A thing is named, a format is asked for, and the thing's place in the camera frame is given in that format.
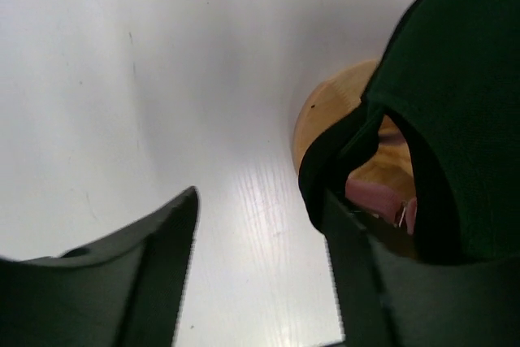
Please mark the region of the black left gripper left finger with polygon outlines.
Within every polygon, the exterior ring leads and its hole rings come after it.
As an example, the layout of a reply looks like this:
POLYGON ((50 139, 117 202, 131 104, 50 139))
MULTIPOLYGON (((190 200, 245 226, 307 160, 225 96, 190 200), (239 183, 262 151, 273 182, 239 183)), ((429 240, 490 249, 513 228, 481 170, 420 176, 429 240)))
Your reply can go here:
POLYGON ((197 190, 59 257, 1 261, 4 346, 170 346, 197 226, 197 190))

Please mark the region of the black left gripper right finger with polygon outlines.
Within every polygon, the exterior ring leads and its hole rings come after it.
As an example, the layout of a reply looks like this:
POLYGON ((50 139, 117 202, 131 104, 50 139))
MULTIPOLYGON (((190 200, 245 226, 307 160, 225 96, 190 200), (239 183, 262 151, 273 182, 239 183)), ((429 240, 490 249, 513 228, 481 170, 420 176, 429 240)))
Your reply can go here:
POLYGON ((519 258, 436 266, 395 254, 331 192, 323 234, 346 346, 517 346, 519 258))

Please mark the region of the pink baseball cap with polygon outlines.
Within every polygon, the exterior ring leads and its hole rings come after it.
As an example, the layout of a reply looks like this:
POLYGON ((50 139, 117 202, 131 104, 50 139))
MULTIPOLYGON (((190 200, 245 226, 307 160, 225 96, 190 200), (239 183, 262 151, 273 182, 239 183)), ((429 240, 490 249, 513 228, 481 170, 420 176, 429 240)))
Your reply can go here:
POLYGON ((348 179, 345 197, 362 210, 383 219, 397 228, 414 234, 417 214, 417 198, 404 200, 397 192, 383 184, 348 179))

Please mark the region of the dark green NY cap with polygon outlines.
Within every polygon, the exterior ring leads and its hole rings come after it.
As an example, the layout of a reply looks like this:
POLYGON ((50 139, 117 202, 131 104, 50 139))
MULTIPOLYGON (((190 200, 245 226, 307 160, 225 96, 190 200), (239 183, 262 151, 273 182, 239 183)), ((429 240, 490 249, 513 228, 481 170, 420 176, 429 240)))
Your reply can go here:
POLYGON ((342 149, 371 156, 389 117, 411 155, 414 239, 429 262, 519 251, 519 0, 416 0, 364 94, 342 149))

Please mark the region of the black gold-logo baseball cap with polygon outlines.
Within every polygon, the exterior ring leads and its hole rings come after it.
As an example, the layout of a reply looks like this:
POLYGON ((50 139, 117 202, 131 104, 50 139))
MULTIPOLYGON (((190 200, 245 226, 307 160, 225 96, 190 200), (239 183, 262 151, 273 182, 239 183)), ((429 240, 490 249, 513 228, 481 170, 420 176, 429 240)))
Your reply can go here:
POLYGON ((362 138, 349 143, 366 122, 365 104, 335 122, 312 142, 305 152, 298 172, 298 185, 309 220, 319 232, 323 230, 324 193, 337 193, 345 186, 346 176, 366 162, 375 151, 373 141, 362 138))

